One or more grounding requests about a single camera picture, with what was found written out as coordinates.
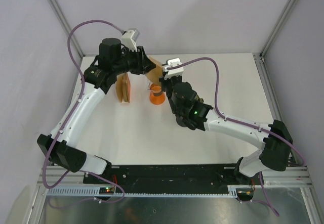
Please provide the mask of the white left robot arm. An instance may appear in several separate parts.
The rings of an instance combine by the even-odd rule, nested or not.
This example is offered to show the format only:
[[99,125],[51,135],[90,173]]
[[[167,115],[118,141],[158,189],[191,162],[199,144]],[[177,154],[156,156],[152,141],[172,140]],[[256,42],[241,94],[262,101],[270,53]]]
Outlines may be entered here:
[[111,180],[108,161],[77,149],[84,127],[96,106],[116,83],[117,77],[130,72],[146,74],[156,65],[149,60],[142,46],[134,51],[117,38],[105,38],[97,55],[84,71],[81,90],[63,118],[49,135],[40,135],[37,144],[48,159],[71,172],[92,172],[100,183]]

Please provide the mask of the brown paper coffee filter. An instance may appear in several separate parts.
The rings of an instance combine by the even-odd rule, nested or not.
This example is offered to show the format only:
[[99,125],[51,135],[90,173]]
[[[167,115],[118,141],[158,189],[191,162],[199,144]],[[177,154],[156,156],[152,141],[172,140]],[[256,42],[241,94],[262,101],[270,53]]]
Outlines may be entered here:
[[161,82],[159,81],[159,78],[163,76],[163,68],[161,62],[158,60],[154,59],[153,57],[149,57],[150,61],[153,62],[156,67],[152,69],[150,72],[145,74],[147,79],[154,83],[157,86],[161,86]]

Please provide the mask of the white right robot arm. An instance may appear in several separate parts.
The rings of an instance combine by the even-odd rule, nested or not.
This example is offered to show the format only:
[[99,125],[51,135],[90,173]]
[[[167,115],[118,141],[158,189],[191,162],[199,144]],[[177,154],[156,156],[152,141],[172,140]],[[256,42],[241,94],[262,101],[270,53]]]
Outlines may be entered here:
[[181,76],[162,76],[159,81],[180,126],[191,130],[219,132],[257,148],[251,155],[240,157],[237,161],[233,170],[237,183],[246,184],[264,170],[286,170],[293,140],[282,121],[274,120],[267,124],[226,117],[205,104],[191,84],[183,82]]

